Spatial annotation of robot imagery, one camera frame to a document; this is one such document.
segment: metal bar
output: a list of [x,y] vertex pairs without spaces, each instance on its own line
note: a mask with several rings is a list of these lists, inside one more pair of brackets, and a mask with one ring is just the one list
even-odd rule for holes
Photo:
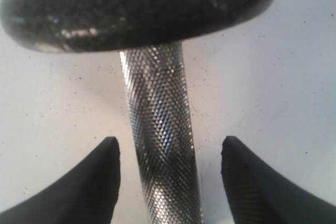
[[182,45],[120,58],[149,223],[202,223]]

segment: black weight plate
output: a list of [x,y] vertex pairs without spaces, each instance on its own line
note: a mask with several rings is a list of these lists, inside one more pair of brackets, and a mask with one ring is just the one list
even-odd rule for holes
[[272,0],[2,0],[17,43],[38,51],[120,50],[218,31],[263,12]]

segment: dumbbell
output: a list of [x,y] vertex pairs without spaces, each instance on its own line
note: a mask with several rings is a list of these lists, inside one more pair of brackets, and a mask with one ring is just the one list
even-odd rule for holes
[[35,51],[119,51],[149,223],[198,224],[181,41],[250,20],[271,2],[2,0],[1,20],[13,40]]

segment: floor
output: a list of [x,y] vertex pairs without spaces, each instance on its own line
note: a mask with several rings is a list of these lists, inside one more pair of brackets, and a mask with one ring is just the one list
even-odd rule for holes
[[[336,205],[336,0],[275,0],[183,43],[205,223],[233,223],[221,143],[236,135]],[[0,30],[0,211],[39,192],[105,136],[121,146],[112,223],[146,223],[118,54],[39,54]]]

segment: white floor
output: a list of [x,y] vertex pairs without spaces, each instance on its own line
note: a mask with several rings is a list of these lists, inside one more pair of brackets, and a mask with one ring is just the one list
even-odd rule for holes
[[[232,223],[220,178],[226,135],[336,205],[336,0],[275,0],[183,46],[205,223]],[[0,112],[0,211],[113,135],[122,165],[113,223],[146,223],[115,52],[44,55],[1,30]]]

